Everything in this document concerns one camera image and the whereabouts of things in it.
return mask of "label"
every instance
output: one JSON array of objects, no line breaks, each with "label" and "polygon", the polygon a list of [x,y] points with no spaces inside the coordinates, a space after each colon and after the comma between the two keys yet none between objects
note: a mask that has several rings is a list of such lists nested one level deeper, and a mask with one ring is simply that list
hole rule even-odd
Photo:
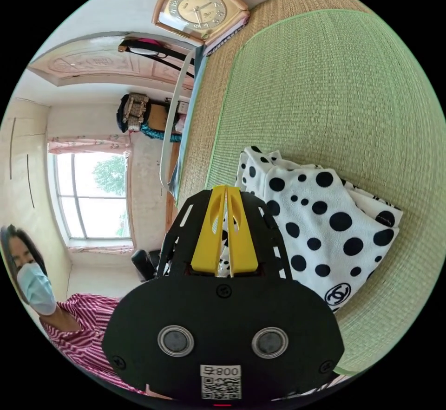
[{"label": "label", "polygon": [[178,102],[177,112],[179,114],[187,114],[187,109],[189,108],[189,104],[183,101]]},{"label": "label", "polygon": [[242,369],[240,365],[200,365],[203,399],[241,399]]}]

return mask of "white cable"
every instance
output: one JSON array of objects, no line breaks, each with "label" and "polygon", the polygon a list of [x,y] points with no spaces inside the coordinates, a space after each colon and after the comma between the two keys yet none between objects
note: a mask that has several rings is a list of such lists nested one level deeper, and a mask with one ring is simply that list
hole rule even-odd
[{"label": "white cable", "polygon": [[189,52],[189,54],[184,59],[183,67],[181,68],[180,74],[178,76],[177,84],[175,85],[175,90],[173,92],[171,106],[169,108],[169,114],[167,115],[166,131],[164,132],[163,148],[161,150],[161,162],[159,165],[159,179],[162,186],[169,190],[169,180],[166,180],[166,166],[168,164],[168,153],[167,146],[171,141],[171,134],[173,128],[173,121],[175,119],[175,114],[177,112],[178,101],[180,98],[180,92],[183,88],[184,78],[186,77],[186,72],[189,68],[190,61],[195,54],[195,49]]}]

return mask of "green woven mat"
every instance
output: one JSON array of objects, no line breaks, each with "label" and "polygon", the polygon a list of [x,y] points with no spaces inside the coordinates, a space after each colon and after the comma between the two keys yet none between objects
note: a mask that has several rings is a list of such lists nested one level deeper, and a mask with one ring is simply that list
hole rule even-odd
[{"label": "green woven mat", "polygon": [[257,145],[317,163],[404,211],[374,276],[338,313],[359,372],[416,319],[446,254],[446,126],[423,70],[378,17],[314,11],[260,31],[238,52],[207,188],[233,185],[240,151]]}]

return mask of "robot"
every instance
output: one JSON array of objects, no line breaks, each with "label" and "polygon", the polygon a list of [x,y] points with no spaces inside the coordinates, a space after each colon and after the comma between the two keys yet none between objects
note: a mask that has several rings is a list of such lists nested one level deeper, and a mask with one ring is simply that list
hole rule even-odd
[{"label": "robot", "polygon": [[[229,277],[218,276],[225,209],[237,224],[228,226]],[[344,352],[332,311],[292,279],[267,205],[230,186],[186,201],[155,278],[121,300],[102,346],[135,388],[234,408],[320,387]]]}]

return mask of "clock face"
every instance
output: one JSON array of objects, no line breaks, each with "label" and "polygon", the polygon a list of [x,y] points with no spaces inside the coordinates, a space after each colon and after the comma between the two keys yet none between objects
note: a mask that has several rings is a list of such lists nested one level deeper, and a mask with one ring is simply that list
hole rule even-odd
[{"label": "clock face", "polygon": [[169,14],[195,30],[214,29],[226,18],[223,0],[170,0]]}]

